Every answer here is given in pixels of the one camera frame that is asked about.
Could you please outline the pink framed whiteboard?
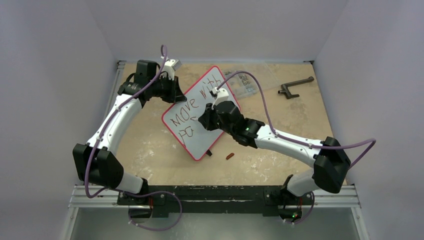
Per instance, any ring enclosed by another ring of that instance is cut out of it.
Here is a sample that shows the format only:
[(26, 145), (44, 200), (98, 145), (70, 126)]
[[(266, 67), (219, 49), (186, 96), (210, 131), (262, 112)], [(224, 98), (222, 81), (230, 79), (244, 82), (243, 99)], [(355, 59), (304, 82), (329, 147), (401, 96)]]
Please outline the pink framed whiteboard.
[(224, 134), (220, 129), (208, 131), (197, 121), (206, 104), (214, 101), (210, 91), (224, 80), (219, 67), (211, 67), (183, 92), (186, 101), (173, 104), (162, 114), (163, 124), (195, 161), (201, 160)]

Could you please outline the red marker cap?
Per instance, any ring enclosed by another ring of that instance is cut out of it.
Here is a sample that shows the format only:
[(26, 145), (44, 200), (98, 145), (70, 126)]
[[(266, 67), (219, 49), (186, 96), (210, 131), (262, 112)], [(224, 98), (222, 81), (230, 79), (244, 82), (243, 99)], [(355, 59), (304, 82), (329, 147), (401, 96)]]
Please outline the red marker cap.
[(230, 158), (232, 158), (235, 154), (232, 152), (229, 155), (226, 156), (226, 160), (229, 160)]

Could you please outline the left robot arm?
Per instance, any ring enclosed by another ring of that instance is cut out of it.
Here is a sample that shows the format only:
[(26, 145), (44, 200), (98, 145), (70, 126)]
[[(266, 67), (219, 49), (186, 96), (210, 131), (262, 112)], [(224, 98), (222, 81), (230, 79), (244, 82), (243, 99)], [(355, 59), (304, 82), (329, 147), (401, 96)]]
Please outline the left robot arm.
[(138, 205), (148, 201), (147, 180), (126, 172), (115, 155), (130, 123), (151, 98), (170, 104), (187, 101), (175, 75), (180, 66), (178, 59), (167, 59), (162, 65), (150, 60), (137, 61), (135, 72), (119, 87), (99, 129), (86, 143), (78, 143), (72, 150), (78, 178), (86, 186), (91, 183), (128, 192)]

